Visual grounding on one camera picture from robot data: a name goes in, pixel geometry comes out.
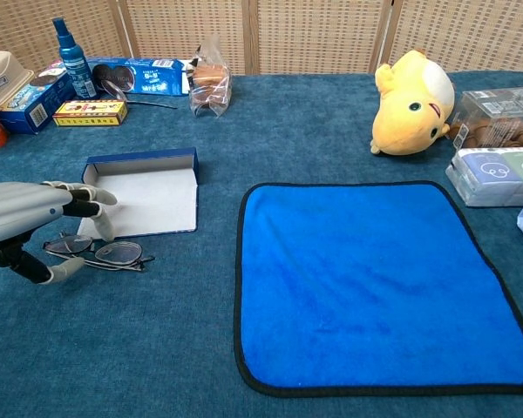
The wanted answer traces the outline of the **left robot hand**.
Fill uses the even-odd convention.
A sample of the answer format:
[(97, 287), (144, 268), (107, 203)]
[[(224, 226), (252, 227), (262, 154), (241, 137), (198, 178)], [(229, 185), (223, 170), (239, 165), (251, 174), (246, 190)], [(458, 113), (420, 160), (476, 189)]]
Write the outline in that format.
[(117, 198), (105, 189), (82, 183), (0, 183), (0, 267), (8, 267), (34, 284), (63, 281), (84, 265), (81, 257), (47, 266), (23, 249), (31, 235), (61, 216), (90, 218), (99, 236), (114, 240), (114, 228), (104, 205)]

